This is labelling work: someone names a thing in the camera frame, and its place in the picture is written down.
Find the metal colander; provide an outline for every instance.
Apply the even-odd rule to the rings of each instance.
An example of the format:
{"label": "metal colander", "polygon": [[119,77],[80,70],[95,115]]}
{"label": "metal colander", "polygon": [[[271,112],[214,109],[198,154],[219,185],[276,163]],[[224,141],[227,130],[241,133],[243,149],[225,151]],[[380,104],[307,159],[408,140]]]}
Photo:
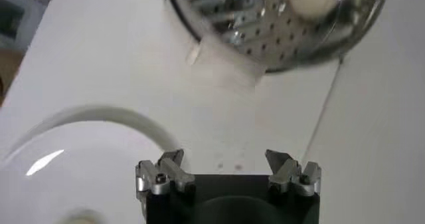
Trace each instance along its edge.
{"label": "metal colander", "polygon": [[320,20],[304,20],[289,0],[171,0],[197,40],[218,35],[268,72],[345,54],[375,21],[384,0],[339,0]]}

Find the white tabletop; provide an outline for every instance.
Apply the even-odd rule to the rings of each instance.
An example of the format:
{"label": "white tabletop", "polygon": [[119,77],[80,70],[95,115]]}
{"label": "white tabletop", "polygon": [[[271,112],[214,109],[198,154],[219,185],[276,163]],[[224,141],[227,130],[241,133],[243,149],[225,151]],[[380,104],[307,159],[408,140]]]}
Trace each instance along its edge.
{"label": "white tabletop", "polygon": [[338,64],[234,92],[190,78],[194,46],[164,0],[52,0],[1,109],[0,156],[57,124],[113,120],[185,148],[193,171],[268,173],[266,148],[301,158]]}

